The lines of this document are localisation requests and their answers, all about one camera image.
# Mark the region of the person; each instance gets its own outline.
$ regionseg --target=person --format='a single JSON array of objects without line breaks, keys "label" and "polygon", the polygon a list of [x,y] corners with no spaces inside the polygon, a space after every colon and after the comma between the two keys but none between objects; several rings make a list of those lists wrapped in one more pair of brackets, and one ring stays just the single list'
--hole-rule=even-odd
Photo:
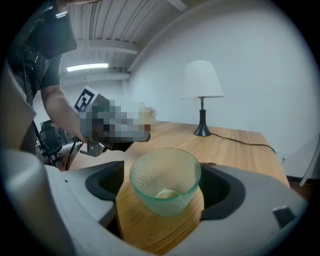
[{"label": "person", "polygon": [[[66,7],[73,4],[87,4],[97,2],[97,0],[53,0],[47,1],[53,5],[57,13],[65,11]],[[60,86],[60,64],[62,55],[46,59],[39,55],[36,59],[32,71],[28,78],[24,71],[13,71],[14,77],[18,84],[25,92],[26,101],[32,106],[33,99],[38,90],[41,93],[41,99],[44,109],[49,118],[57,126],[61,127],[66,132],[78,137],[81,141],[86,142],[80,131],[80,118],[73,107],[71,107],[67,100],[66,94]],[[20,150],[38,155],[36,150],[36,135],[34,127],[31,125],[27,130]]]}]

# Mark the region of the green glass bowl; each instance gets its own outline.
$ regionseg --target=green glass bowl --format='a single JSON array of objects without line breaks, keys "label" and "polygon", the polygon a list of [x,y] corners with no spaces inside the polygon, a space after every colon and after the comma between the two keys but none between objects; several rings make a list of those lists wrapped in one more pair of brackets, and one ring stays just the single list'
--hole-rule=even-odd
[{"label": "green glass bowl", "polygon": [[177,215],[190,203],[201,166],[190,153],[160,148],[140,156],[130,169],[131,186],[142,202],[161,216]]}]

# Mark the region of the fluorescent light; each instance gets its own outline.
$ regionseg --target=fluorescent light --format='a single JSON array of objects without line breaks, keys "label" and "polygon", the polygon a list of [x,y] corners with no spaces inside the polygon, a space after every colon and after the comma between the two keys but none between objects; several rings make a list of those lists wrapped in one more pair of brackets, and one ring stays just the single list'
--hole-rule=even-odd
[{"label": "fluorescent light", "polygon": [[60,13],[56,14],[55,17],[56,17],[57,19],[59,19],[59,18],[61,18],[61,17],[63,17],[63,16],[66,16],[67,13],[68,13],[67,11],[60,12]]},{"label": "fluorescent light", "polygon": [[108,63],[97,63],[97,64],[70,66],[70,67],[67,67],[66,70],[70,72],[70,71],[76,71],[76,70],[99,69],[99,68],[107,68],[107,67],[108,67]]}]

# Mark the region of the office chair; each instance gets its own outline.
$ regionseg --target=office chair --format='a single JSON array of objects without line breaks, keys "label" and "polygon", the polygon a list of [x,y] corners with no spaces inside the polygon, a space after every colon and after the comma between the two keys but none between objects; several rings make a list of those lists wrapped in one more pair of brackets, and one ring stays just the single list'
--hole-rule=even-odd
[{"label": "office chair", "polygon": [[50,123],[43,124],[41,127],[40,136],[47,149],[48,155],[50,157],[55,156],[53,165],[56,166],[56,162],[61,162],[64,164],[62,158],[58,157],[58,152],[62,149],[62,144],[60,138],[56,134],[56,129],[52,127]]}]

